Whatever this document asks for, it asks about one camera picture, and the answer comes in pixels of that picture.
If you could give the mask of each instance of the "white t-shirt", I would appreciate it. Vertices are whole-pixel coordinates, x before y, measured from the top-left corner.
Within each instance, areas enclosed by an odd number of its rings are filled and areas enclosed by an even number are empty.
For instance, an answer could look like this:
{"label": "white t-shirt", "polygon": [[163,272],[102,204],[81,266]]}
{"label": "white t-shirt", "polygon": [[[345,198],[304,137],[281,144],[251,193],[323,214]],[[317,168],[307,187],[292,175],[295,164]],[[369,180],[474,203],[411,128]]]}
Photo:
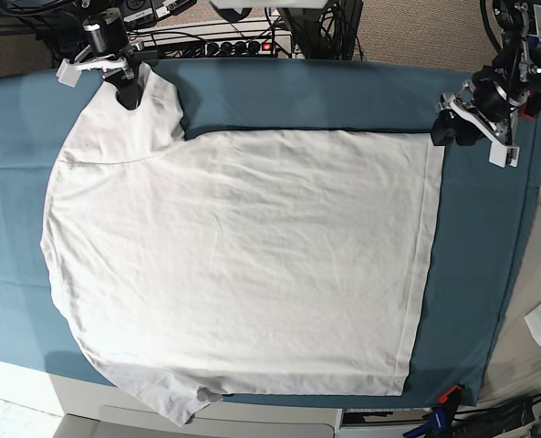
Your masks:
{"label": "white t-shirt", "polygon": [[103,84],[47,188],[53,301],[107,379],[177,424],[227,393],[400,395],[443,148],[427,135],[213,132],[175,87]]}

